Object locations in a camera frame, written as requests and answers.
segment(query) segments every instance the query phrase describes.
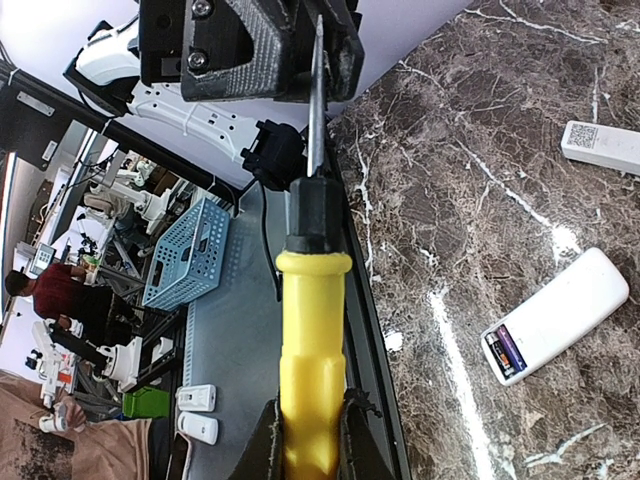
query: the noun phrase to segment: yellow screwdriver handle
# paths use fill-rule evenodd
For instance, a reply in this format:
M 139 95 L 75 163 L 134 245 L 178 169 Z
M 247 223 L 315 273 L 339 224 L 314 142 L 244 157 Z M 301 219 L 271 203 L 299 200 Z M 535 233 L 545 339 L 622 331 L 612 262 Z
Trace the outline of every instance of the yellow screwdriver handle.
M 335 480 L 345 390 L 343 253 L 283 252 L 280 403 L 286 480 Z

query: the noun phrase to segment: brown cloth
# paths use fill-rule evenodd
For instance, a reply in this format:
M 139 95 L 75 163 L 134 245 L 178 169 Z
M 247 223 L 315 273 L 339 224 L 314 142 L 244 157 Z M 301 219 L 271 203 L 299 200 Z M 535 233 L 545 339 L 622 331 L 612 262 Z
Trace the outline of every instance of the brown cloth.
M 40 385 L 0 371 L 2 480 L 149 480 L 150 420 L 43 433 Z

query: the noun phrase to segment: screw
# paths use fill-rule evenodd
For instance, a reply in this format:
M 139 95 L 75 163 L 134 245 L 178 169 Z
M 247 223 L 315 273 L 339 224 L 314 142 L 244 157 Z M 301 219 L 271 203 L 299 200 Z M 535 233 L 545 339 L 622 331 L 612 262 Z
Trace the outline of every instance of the screw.
M 193 52 L 191 55 L 189 55 L 187 61 L 189 63 L 190 69 L 200 70 L 207 64 L 209 59 L 204 52 Z
M 196 18 L 205 18 L 213 12 L 213 5 L 208 0 L 196 0 L 191 11 Z

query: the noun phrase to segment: screwdriver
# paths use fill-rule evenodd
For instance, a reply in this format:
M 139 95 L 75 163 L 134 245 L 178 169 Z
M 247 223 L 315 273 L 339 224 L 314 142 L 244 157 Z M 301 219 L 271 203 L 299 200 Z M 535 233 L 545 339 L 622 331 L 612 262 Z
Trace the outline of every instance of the screwdriver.
M 286 480 L 335 480 L 345 389 L 342 185 L 323 175 L 326 131 L 324 29 L 312 62 L 306 178 L 291 185 L 291 232 L 276 261 L 283 272 L 280 408 Z

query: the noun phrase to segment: green box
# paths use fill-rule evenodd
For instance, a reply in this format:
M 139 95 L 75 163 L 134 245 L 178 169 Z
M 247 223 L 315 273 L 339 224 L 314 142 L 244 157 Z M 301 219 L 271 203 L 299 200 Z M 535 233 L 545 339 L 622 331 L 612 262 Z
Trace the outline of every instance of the green box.
M 122 413 L 129 418 L 164 418 L 169 416 L 169 392 L 144 387 L 135 393 L 125 393 Z

